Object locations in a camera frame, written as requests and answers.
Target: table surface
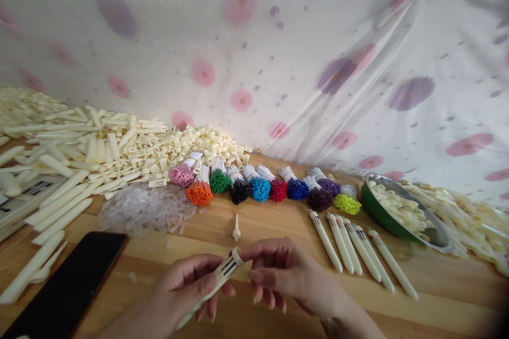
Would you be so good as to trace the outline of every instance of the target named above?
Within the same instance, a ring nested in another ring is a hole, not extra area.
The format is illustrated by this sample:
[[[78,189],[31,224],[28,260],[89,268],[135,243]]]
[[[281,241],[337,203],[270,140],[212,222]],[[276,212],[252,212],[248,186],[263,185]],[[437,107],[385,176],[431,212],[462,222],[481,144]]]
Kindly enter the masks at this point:
[[[15,145],[10,142],[3,147]],[[307,166],[292,164],[265,156],[251,156],[251,164],[264,164],[276,173],[281,167],[291,165],[294,173],[302,177]],[[341,184],[359,184],[359,179],[337,179]],[[74,249],[86,233],[98,227],[97,215],[103,197],[94,197],[92,205],[65,229],[69,244],[52,267],[57,266]],[[216,195],[204,214],[195,215],[186,223],[183,235],[178,230],[173,235],[152,232],[143,238],[131,239],[122,255],[107,276],[102,288],[94,297],[81,320],[75,338],[87,337],[112,320],[137,299],[173,261],[198,253],[226,256],[234,246],[245,248],[253,242],[269,237],[288,236],[304,247],[334,278],[366,309],[387,338],[467,338],[487,337],[498,326],[501,311],[506,304],[503,298],[509,282],[494,267],[471,257],[461,260],[441,254],[430,248],[394,237],[361,210],[352,222],[376,229],[394,258],[414,285],[419,301],[410,299],[382,259],[396,293],[386,291],[369,274],[364,264],[364,275],[336,272],[327,256],[318,234],[308,217],[306,201],[284,200],[258,203],[249,198],[235,206],[229,193]],[[239,214],[242,237],[236,244],[231,238],[234,216]],[[329,227],[326,231],[334,242]],[[0,290],[4,290],[19,271],[36,253],[38,247],[30,241],[36,234],[28,226],[0,244],[0,253],[21,240],[0,257]],[[171,240],[171,249],[166,243]],[[175,338],[245,338],[261,337],[324,337],[319,322],[304,313],[298,305],[288,301],[285,315],[279,310],[270,311],[265,305],[252,302],[251,286],[247,277],[250,266],[235,272],[233,283],[235,298],[220,296],[216,322],[194,319],[175,333]],[[129,273],[135,272],[133,285]],[[42,285],[29,285],[19,300],[10,306],[0,306],[0,333],[4,333]]]

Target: bundle of pen refills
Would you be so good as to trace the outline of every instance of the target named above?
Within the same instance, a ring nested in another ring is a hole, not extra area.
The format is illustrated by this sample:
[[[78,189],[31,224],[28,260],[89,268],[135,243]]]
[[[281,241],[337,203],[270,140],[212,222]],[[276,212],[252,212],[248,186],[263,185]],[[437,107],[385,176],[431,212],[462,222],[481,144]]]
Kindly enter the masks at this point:
[[[202,153],[196,151],[191,152],[181,165],[170,171],[170,181],[184,188],[190,186],[195,180],[195,167],[201,167],[202,155]]]
[[[322,212],[332,205],[332,195],[323,189],[314,176],[304,179],[309,187],[308,205],[315,211]]]
[[[196,179],[189,188],[186,189],[187,198],[196,206],[204,206],[210,203],[212,198],[212,191],[208,182],[210,168],[203,166],[201,172],[196,175]]]
[[[321,169],[318,167],[315,167],[313,169],[310,169],[308,171],[308,176],[314,176],[317,183],[325,189],[327,192],[329,192],[332,196],[336,196],[337,194],[341,193],[341,185],[338,183],[332,181],[331,179],[327,178]]]
[[[284,167],[279,171],[283,180],[288,184],[288,198],[292,200],[303,200],[309,196],[309,188],[305,182],[297,179],[290,167]]]
[[[231,180],[226,173],[224,162],[216,157],[212,163],[212,176],[210,177],[210,188],[214,193],[223,193],[230,188]]]
[[[259,202],[264,202],[269,198],[270,183],[258,175],[251,164],[246,164],[243,168],[245,179],[251,184],[251,196]]]
[[[230,185],[230,196],[232,198],[232,202],[235,205],[239,205],[251,194],[251,184],[244,179],[244,176],[241,175],[239,169],[235,165],[228,168],[228,176],[232,182]]]
[[[286,182],[275,177],[266,166],[261,164],[256,171],[261,177],[270,182],[269,198],[275,202],[283,201],[288,190]]]

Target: floral fabric backdrop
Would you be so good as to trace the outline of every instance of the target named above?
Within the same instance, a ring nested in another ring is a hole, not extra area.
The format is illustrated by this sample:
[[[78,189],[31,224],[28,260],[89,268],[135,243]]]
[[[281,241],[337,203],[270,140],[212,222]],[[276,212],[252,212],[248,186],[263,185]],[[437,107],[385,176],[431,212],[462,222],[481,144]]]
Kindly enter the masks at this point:
[[[0,0],[0,79],[509,207],[509,0]]]

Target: smartphone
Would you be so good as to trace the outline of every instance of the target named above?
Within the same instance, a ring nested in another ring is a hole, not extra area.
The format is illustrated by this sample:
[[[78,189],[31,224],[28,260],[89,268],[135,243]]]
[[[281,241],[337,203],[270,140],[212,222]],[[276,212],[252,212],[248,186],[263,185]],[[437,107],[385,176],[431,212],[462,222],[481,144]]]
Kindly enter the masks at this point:
[[[118,233],[88,233],[2,339],[70,337],[126,239]]]

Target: metal bowl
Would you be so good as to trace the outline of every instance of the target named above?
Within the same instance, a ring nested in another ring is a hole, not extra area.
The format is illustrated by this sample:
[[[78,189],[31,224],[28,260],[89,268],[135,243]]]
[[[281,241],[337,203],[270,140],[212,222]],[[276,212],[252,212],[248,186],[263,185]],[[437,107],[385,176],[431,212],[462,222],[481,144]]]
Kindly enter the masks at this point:
[[[428,210],[419,200],[417,200],[410,192],[398,183],[384,177],[380,174],[370,172],[364,177],[364,185],[361,188],[362,204],[366,210],[382,225],[385,229],[392,232],[398,237],[409,241],[423,243],[443,253],[451,253],[454,250],[454,243],[442,226],[441,221]],[[408,231],[403,225],[399,224],[393,217],[380,205],[374,196],[368,182],[374,181],[376,184],[383,184],[387,190],[394,191],[398,196],[415,201],[419,204],[419,208],[423,210],[426,219],[431,221],[434,228],[426,228],[424,234],[429,237],[429,242],[424,241],[412,232]]]

